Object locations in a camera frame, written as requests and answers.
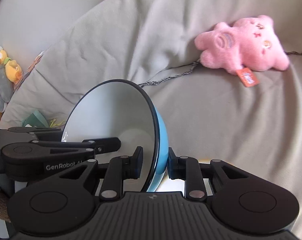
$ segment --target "blue bowl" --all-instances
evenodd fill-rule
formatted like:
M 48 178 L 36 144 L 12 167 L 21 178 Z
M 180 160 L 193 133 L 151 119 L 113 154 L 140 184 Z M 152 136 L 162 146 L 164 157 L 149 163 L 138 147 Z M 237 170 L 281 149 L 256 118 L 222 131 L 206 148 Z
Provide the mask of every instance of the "blue bowl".
M 161 182 L 168 158 L 168 138 L 164 122 L 147 93 L 135 83 L 114 79 L 87 92 L 72 110 L 63 131 L 63 142 L 118 137 L 117 152 L 96 155 L 99 163 L 131 156 L 142 146 L 141 176 L 123 182 L 125 191 L 155 191 Z

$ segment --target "black and white braided cord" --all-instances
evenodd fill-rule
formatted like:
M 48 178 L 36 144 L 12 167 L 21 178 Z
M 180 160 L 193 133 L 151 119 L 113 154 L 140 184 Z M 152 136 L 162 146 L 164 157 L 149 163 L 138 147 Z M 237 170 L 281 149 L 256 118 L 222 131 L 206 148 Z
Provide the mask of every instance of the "black and white braided cord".
M 285 54 L 286 55 L 299 55 L 299 56 L 302 56 L 302 52 L 297 52 L 297 51 L 289 51 L 289 52 L 286 52 L 285 51 Z M 175 76 L 168 76 L 166 78 L 163 78 L 163 79 L 160 79 L 158 81 L 148 81 L 148 82 L 145 82 L 145 83 L 142 83 L 142 84 L 139 84 L 140 87 L 144 87 L 144 86 L 149 86 L 149 85 L 152 85 L 152 86 L 156 86 L 156 85 L 159 85 L 167 80 L 170 80 L 170 79 L 174 79 L 174 78 L 178 78 L 178 77 L 182 77 L 182 76 L 185 76 L 185 75 L 188 75 L 188 74 L 191 74 L 194 70 L 194 68 L 198 65 L 198 63 L 200 62 L 200 59 L 198 59 L 197 61 L 194 61 L 189 69 L 189 71 L 185 71 L 181 74 L 178 74 L 178 75 L 175 75 Z

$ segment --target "beige fabric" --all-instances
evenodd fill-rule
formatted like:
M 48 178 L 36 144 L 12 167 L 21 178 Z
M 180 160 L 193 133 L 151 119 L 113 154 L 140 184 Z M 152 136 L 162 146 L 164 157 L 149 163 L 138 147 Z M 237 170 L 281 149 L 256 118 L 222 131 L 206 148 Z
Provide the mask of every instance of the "beige fabric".
M 105 0 L 48 49 L 0 127 L 19 125 L 34 109 L 66 119 L 96 84 L 142 83 L 189 64 L 200 54 L 196 35 L 220 21 L 260 14 L 274 19 L 286 50 L 302 51 L 302 0 Z M 257 73 L 261 84 L 253 88 L 224 70 L 198 67 L 145 90 L 178 155 L 223 159 L 293 192 L 301 206 L 293 232 L 302 238 L 302 57 L 290 58 L 286 72 Z

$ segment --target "plush toy head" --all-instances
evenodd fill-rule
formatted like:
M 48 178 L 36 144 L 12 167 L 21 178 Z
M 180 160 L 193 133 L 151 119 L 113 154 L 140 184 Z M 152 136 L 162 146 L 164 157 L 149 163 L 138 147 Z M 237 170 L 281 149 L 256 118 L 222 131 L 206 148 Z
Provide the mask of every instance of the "plush toy head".
M 5 60 L 8 58 L 7 53 L 0 47 L 0 64 L 5 64 Z
M 265 15 L 243 18 L 233 27 L 218 23 L 213 31 L 195 38 L 195 46 L 203 50 L 201 64 L 209 68 L 224 68 L 236 75 L 244 66 L 255 71 L 270 68 L 286 70 L 289 59 L 274 33 L 273 20 Z

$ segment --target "metal screw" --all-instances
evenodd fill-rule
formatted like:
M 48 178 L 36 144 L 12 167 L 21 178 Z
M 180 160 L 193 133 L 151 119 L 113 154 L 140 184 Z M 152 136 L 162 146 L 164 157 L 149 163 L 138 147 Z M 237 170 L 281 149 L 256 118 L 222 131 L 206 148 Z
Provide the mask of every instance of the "metal screw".
M 114 190 L 105 190 L 101 193 L 101 196 L 105 198 L 114 198 L 116 195 L 117 193 Z
M 189 196 L 192 198 L 202 198 L 205 196 L 205 193 L 202 190 L 192 190 L 190 191 Z

